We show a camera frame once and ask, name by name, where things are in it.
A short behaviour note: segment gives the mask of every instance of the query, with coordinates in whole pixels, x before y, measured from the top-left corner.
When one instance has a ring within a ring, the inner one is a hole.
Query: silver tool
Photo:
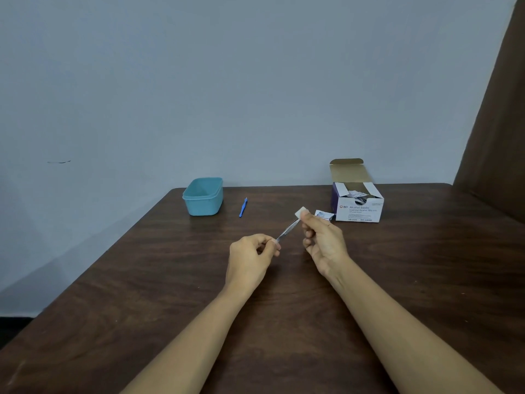
[[[295,228],[295,226],[301,221],[300,219],[295,220],[292,224],[288,225],[288,228],[286,228],[282,234],[279,235],[279,238],[275,239],[276,242],[279,242],[281,239],[283,239],[286,235],[290,233],[292,229]]]

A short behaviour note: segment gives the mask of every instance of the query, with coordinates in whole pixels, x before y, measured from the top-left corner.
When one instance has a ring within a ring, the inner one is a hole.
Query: person's left hand
[[[245,236],[230,245],[225,288],[250,296],[261,283],[273,256],[279,256],[279,245],[271,236]]]

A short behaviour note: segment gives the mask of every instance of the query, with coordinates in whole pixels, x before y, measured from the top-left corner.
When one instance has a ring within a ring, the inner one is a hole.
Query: teal plastic container
[[[223,202],[223,179],[194,179],[182,194],[190,215],[214,215]]]

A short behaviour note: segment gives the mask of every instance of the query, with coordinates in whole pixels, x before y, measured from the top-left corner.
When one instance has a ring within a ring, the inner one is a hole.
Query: box lid
[[[363,159],[334,159],[330,162],[332,182],[372,182]]]

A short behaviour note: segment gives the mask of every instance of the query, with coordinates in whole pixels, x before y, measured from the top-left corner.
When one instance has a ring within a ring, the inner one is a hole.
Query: person
[[[355,264],[337,226],[308,211],[301,213],[301,221],[306,251],[345,302],[401,394],[501,393]],[[122,394],[200,392],[233,320],[280,249],[264,234],[234,242],[222,291]]]

